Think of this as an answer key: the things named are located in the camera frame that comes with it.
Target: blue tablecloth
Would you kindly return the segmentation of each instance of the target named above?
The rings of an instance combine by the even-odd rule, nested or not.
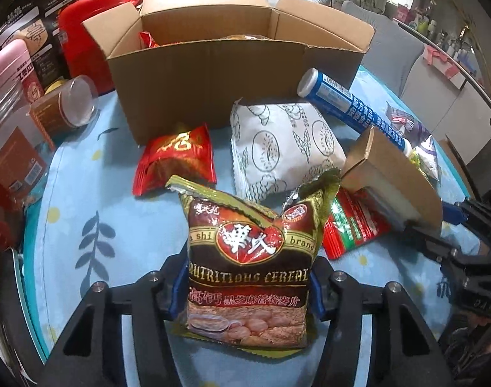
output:
[[[387,103],[408,111],[363,68],[359,69],[351,91],[379,113],[385,112]],[[45,355],[89,285],[101,279],[110,286],[132,283],[148,271],[159,269],[187,238],[187,223],[177,194],[161,192],[145,199],[131,195],[143,148],[137,147],[131,137],[117,94],[105,95],[100,102],[103,109],[97,123],[82,134],[72,135],[58,148],[41,205],[34,207],[29,217],[25,288]],[[327,120],[347,152],[358,134],[334,118]],[[211,130],[210,134],[217,189],[234,193],[230,129]],[[446,201],[462,201],[466,189],[449,160],[438,151],[443,172],[438,191]],[[280,200],[270,203],[281,206]],[[31,228],[36,218],[37,229]],[[86,234],[95,233],[99,241],[105,242],[103,249],[93,248],[93,243],[86,247],[82,242]],[[478,251],[478,240],[462,227],[445,225],[443,235],[455,239],[464,252]],[[399,281],[435,336],[445,327],[450,312],[449,291],[439,266],[401,245],[392,235],[344,255],[333,266],[362,283],[384,286],[387,281]],[[186,387],[299,387],[312,382],[327,324],[318,323],[317,331],[318,339],[307,349],[283,360],[268,360],[172,334],[169,338]],[[139,383],[130,317],[123,320],[123,339],[128,385],[136,387]],[[365,316],[355,386],[363,387],[366,382],[370,339],[371,318]]]

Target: pink container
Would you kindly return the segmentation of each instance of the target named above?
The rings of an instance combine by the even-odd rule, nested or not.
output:
[[[16,80],[22,82],[29,103],[43,96],[27,45],[21,39],[15,39],[0,51],[0,93],[8,91]]]

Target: white cabinet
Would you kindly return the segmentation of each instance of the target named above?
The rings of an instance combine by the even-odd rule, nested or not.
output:
[[[459,94],[459,89],[420,56],[410,70],[401,100],[433,133]]]
[[[448,135],[468,164],[491,138],[491,109],[467,82],[432,134],[437,140]]]

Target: red and green packet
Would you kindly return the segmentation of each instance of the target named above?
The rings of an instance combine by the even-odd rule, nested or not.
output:
[[[390,229],[379,213],[368,209],[354,195],[340,188],[325,223],[322,245],[327,257],[333,260]]]

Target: metal screw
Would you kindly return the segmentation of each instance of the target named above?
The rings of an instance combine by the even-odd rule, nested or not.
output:
[[[157,270],[153,270],[148,274],[148,280],[151,282],[157,282],[159,280],[159,272]]]
[[[105,287],[107,287],[107,284],[105,282],[98,281],[93,284],[91,289],[94,290],[96,293],[100,293],[105,290]]]
[[[336,272],[333,273],[333,279],[337,282],[342,282],[343,280],[345,280],[346,278],[348,278],[347,274],[345,272],[343,272],[342,270],[338,270]]]
[[[389,288],[389,291],[391,291],[392,293],[398,293],[401,291],[401,285],[397,282],[389,282],[387,286]]]

